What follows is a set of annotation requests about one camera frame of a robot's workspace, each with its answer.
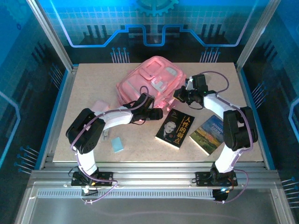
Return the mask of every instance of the black book cover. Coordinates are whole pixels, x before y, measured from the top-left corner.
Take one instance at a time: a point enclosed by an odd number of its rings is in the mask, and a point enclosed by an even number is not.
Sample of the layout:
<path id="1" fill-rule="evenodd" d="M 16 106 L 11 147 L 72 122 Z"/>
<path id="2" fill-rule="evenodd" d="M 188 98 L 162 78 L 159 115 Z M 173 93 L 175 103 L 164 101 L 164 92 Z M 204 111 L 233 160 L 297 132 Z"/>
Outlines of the black book cover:
<path id="1" fill-rule="evenodd" d="M 190 129 L 194 117 L 172 109 L 160 127 L 156 138 L 179 149 Z"/>

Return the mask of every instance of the beige tabletop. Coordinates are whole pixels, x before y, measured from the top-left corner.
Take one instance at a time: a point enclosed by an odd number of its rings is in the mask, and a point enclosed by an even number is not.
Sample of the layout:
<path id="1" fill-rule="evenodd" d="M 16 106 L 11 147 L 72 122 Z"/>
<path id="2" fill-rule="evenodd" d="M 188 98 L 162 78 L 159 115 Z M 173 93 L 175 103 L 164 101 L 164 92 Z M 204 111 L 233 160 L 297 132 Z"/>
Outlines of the beige tabletop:
<path id="1" fill-rule="evenodd" d="M 70 144 L 65 136 L 66 130 L 82 109 L 91 108 L 99 99 L 110 103 L 111 108 L 118 107 L 115 84 L 137 65 L 137 63 L 79 65 L 53 161 L 75 161 L 74 153 L 70 151 Z M 176 65 L 183 70 L 187 77 L 206 70 L 223 73 L 229 79 L 230 86 L 220 95 L 233 104 L 246 106 L 233 63 L 176 63 Z M 225 80 L 216 74 L 209 73 L 206 75 L 206 82 L 210 90 L 218 91 L 226 87 Z M 187 136 L 213 115 L 213 112 L 207 109 L 197 111 L 182 103 L 178 103 L 176 109 L 195 117 Z M 188 137 L 185 138 L 180 149 L 174 149 L 157 140 L 155 135 L 165 118 L 166 116 L 159 121 L 147 121 L 142 126 L 129 124 L 110 128 L 109 138 L 99 142 L 94 149 L 96 162 L 215 161 L 219 157 L 224 143 L 210 156 L 206 156 Z M 124 146 L 124 150 L 118 153 L 114 153 L 111 146 L 111 139 L 116 137 L 120 137 Z M 254 149 L 249 153 L 244 153 L 239 161 L 262 160 L 259 145 L 255 143 Z"/>

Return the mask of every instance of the book with landscape cover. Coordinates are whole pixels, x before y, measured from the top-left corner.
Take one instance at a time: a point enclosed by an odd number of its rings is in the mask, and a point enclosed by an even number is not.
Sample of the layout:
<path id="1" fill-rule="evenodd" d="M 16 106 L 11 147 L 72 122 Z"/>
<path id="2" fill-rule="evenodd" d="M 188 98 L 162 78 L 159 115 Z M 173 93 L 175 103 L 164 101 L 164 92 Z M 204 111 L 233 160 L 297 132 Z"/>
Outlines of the book with landscape cover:
<path id="1" fill-rule="evenodd" d="M 179 149 L 193 121 L 193 116 L 172 109 L 160 127 L 156 138 Z"/>
<path id="2" fill-rule="evenodd" d="M 223 142 L 223 122 L 215 115 L 203 123 L 190 138 L 207 155 L 212 154 Z"/>

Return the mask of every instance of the pink backpack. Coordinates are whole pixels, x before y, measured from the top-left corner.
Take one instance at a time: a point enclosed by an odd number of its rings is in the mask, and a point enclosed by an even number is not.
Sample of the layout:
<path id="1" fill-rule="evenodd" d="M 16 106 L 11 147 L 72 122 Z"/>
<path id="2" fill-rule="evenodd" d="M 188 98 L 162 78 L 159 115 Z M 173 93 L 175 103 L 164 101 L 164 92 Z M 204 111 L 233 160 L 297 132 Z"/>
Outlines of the pink backpack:
<path id="1" fill-rule="evenodd" d="M 154 108 L 162 108 L 167 113 L 174 106 L 173 93 L 185 85 L 186 74 L 167 59 L 154 56 L 130 72 L 116 84 L 121 105 L 140 97 L 140 87 L 145 85 L 149 94 L 155 97 Z"/>

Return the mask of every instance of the blue sponge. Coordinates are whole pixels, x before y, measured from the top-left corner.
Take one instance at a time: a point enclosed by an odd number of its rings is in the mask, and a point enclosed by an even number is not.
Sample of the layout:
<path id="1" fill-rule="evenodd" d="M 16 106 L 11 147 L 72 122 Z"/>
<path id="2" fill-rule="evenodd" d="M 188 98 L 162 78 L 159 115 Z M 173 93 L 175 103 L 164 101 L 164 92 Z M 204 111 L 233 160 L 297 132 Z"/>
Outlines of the blue sponge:
<path id="1" fill-rule="evenodd" d="M 111 144 L 115 153 L 120 152 L 123 150 L 123 146 L 121 143 L 120 137 L 111 140 Z"/>

